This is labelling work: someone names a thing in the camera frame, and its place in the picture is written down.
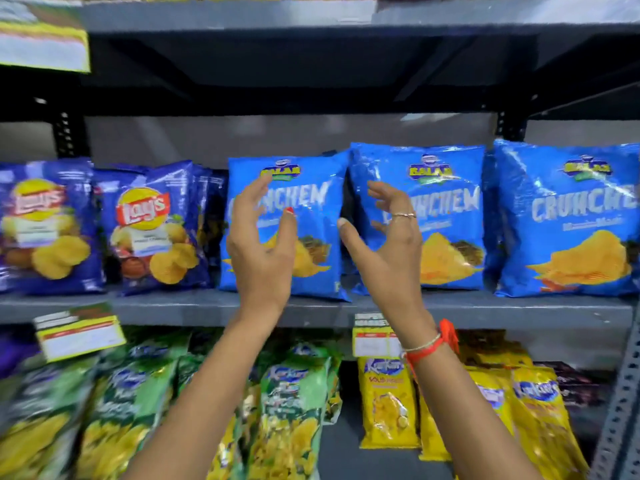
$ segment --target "red thread bracelet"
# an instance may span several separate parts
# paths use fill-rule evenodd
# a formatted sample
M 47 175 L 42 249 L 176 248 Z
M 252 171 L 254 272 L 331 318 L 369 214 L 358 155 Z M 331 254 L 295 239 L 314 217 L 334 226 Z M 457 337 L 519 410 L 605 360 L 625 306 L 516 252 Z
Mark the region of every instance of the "red thread bracelet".
M 438 350 L 438 348 L 444 343 L 448 344 L 456 354 L 459 352 L 460 349 L 458 347 L 458 334 L 456 333 L 456 329 L 453 326 L 453 323 L 451 323 L 447 319 L 443 319 L 440 322 L 440 336 L 436 339 L 435 342 L 418 350 L 404 352 L 403 358 L 409 365 L 409 368 L 411 369 L 411 372 L 414 376 L 415 372 L 413 371 L 413 366 L 421 359 L 428 357 L 429 355 L 436 352 L 436 350 Z

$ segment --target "hand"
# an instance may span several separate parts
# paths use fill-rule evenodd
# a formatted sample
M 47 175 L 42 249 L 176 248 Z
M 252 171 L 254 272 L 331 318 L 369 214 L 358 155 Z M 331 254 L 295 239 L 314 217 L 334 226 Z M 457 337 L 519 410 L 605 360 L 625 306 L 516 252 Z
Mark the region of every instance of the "hand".
M 390 214 L 414 212 L 406 193 L 384 182 L 368 182 L 368 186 L 369 195 L 378 199 L 377 208 Z M 373 301 L 390 320 L 425 315 L 420 290 L 422 234 L 418 222 L 413 217 L 397 216 L 389 225 L 375 221 L 371 224 L 387 236 L 377 252 L 369 249 L 350 222 L 342 218 L 338 220 L 340 238 Z
M 261 175 L 236 197 L 227 251 L 236 274 L 241 308 L 249 307 L 257 314 L 274 312 L 277 320 L 291 295 L 298 221 L 293 209 L 285 209 L 274 249 L 261 245 L 256 224 L 264 208 L 258 204 L 270 182 L 271 175 Z

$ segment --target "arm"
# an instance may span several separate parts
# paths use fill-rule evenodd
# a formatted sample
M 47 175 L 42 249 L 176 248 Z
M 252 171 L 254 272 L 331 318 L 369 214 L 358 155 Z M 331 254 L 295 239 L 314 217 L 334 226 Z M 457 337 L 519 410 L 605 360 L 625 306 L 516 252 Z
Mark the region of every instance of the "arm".
M 247 377 L 291 293 L 296 218 L 284 212 L 272 251 L 260 244 L 257 204 L 271 177 L 260 177 L 234 203 L 227 248 L 240 309 L 167 415 L 131 462 L 124 480 L 202 480 L 218 450 Z
M 414 212 L 409 197 L 387 184 L 370 182 L 369 194 L 379 199 L 378 207 L 386 212 Z M 422 304 L 422 235 L 416 219 L 398 216 L 388 226 L 372 224 L 387 235 L 377 252 L 367 247 L 345 219 L 338 223 L 342 241 L 404 348 L 425 345 L 438 332 Z M 542 479 L 446 344 L 421 359 L 415 373 L 461 479 Z

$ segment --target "shelf label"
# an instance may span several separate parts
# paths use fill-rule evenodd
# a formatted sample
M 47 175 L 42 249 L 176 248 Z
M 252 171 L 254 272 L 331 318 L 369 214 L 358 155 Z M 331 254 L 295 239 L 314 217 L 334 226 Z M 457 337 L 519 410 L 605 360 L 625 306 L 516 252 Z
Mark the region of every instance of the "shelf label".
M 0 64 L 90 72 L 75 0 L 0 0 Z
M 126 343 L 108 303 L 79 306 L 33 320 L 47 362 L 56 362 Z
M 381 313 L 357 313 L 353 327 L 353 356 L 398 358 L 400 341 Z

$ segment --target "red bracelet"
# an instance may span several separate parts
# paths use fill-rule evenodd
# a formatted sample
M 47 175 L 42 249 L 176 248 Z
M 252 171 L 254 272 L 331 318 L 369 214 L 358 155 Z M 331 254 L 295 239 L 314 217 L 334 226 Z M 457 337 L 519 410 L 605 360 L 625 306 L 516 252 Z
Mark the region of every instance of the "red bracelet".
M 409 365 L 414 376 L 415 372 L 413 371 L 413 366 L 421 359 L 436 352 L 436 350 L 438 350 L 438 348 L 444 343 L 448 344 L 456 354 L 459 352 L 458 334 L 456 333 L 455 327 L 453 327 L 453 323 L 447 319 L 443 319 L 440 322 L 440 333 L 434 341 L 428 343 L 424 347 L 418 347 L 418 349 L 412 349 L 409 352 L 403 353 L 404 361 Z

